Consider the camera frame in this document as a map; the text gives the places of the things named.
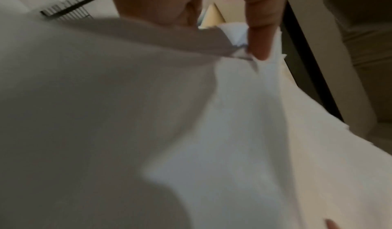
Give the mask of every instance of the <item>black strip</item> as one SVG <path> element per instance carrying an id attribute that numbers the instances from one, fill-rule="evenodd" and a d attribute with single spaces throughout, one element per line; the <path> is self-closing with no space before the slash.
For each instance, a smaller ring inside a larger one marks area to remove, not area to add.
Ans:
<path id="1" fill-rule="evenodd" d="M 54 13 L 53 15 L 47 16 L 47 19 L 48 20 L 52 20 L 52 19 L 59 18 L 59 17 L 64 16 L 65 14 L 68 14 L 69 12 L 71 12 L 73 10 L 76 10 L 76 9 L 82 7 L 83 5 L 88 4 L 88 3 L 92 2 L 92 1 L 94 1 L 94 0 L 83 0 L 83 1 L 80 1 L 77 4 L 74 4 L 74 5 L 72 5 L 72 6 L 68 7 L 68 8 L 65 8 L 62 11 L 59 11 L 57 13 Z"/>
<path id="2" fill-rule="evenodd" d="M 290 38 L 293 41 L 295 48 L 300 55 L 300 58 L 305 66 L 305 69 L 312 81 L 324 108 L 333 116 L 343 121 L 338 106 L 332 97 L 331 91 L 328 88 L 323 74 L 320 71 L 319 65 L 306 41 L 306 38 L 301 30 L 301 27 L 291 9 L 290 4 L 287 2 L 285 13 L 283 15 L 283 23 L 289 32 Z"/>

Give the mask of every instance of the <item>paper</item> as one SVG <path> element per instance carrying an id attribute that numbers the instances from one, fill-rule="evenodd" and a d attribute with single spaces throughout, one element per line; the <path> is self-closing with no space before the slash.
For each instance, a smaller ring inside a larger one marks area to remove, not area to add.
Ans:
<path id="1" fill-rule="evenodd" d="M 1 228 L 392 228 L 391 157 L 287 78 L 279 34 L 255 63 L 241 25 L 0 18 Z"/>

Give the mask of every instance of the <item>white paper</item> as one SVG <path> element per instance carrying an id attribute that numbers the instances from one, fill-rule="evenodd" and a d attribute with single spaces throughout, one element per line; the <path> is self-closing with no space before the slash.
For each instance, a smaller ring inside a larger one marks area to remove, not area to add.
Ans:
<path id="1" fill-rule="evenodd" d="M 279 34 L 254 63 L 216 31 L 0 18 L 1 228 L 392 228 L 391 157 L 287 78 Z"/>

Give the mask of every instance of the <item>skin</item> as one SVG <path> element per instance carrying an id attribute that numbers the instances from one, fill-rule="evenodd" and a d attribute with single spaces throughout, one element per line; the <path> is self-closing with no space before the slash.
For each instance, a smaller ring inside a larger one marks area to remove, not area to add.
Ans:
<path id="1" fill-rule="evenodd" d="M 146 20 L 159 25 L 195 27 L 202 0 L 113 0 L 122 17 Z M 248 31 L 248 51 L 256 58 L 268 58 L 275 31 L 281 23 L 286 0 L 244 0 Z M 340 229 L 325 220 L 328 229 Z"/>

